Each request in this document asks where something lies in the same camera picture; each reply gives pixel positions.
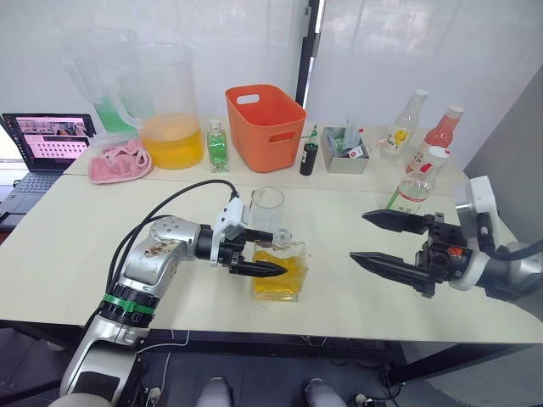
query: green bottle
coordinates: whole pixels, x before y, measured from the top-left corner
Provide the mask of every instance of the green bottle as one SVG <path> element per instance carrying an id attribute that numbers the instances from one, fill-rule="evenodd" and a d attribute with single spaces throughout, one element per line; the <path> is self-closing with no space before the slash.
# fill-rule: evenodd
<path id="1" fill-rule="evenodd" d="M 219 120 L 210 120 L 207 131 L 207 151 L 210 156 L 211 172 L 228 172 L 227 134 L 222 130 Z"/>

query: basket handle hole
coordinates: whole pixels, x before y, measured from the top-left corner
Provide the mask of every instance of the basket handle hole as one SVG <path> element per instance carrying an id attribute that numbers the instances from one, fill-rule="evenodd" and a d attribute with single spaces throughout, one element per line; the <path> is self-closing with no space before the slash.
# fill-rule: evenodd
<path id="1" fill-rule="evenodd" d="M 277 133 L 273 136 L 270 136 L 270 142 L 286 142 L 287 140 L 292 140 L 294 138 L 293 131 L 286 131 L 284 133 Z"/>
<path id="2" fill-rule="evenodd" d="M 236 102 L 238 104 L 257 103 L 260 100 L 260 96 L 257 94 L 238 96 Z"/>

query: laptop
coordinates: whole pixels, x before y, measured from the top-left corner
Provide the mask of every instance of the laptop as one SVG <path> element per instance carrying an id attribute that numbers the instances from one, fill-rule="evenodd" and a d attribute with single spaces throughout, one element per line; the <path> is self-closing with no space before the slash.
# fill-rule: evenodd
<path id="1" fill-rule="evenodd" d="M 29 173 L 0 203 L 0 231 L 12 231 L 89 145 L 89 114 L 3 114 Z"/>

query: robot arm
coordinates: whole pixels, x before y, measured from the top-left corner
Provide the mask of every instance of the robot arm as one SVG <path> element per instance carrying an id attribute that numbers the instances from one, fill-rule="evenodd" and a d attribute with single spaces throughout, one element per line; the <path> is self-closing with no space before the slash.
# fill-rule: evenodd
<path id="1" fill-rule="evenodd" d="M 414 287 L 424 297 L 434 296 L 435 283 L 449 282 L 466 291 L 484 288 L 486 295 L 515 301 L 543 285 L 541 242 L 531 248 L 509 243 L 495 251 L 497 228 L 495 201 L 487 177 L 467 185 L 467 204 L 457 207 L 462 227 L 444 223 L 442 214 L 410 215 L 393 210 L 375 210 L 362 217 L 390 231 L 423 234 L 428 240 L 417 253 L 416 264 L 381 253 L 357 252 L 350 257 L 384 278 Z M 473 238 L 465 238 L 467 231 Z"/>
<path id="2" fill-rule="evenodd" d="M 271 242 L 273 235 L 247 229 L 249 212 L 235 197 L 220 212 L 215 226 L 168 216 L 155 221 L 148 236 L 128 254 L 126 263 L 102 299 L 60 386 L 60 396 L 84 393 L 123 405 L 134 397 L 141 358 L 137 347 L 164 297 L 177 266 L 207 259 L 233 274 L 279 276 L 283 267 L 244 261 L 247 241 Z"/>

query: laptop screen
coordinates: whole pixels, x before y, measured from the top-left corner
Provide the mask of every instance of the laptop screen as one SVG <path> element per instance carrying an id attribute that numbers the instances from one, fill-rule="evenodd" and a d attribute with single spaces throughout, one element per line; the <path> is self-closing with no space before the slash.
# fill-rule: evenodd
<path id="1" fill-rule="evenodd" d="M 94 129 L 83 115 L 63 116 L 4 115 L 29 170 L 65 170 L 87 149 Z"/>

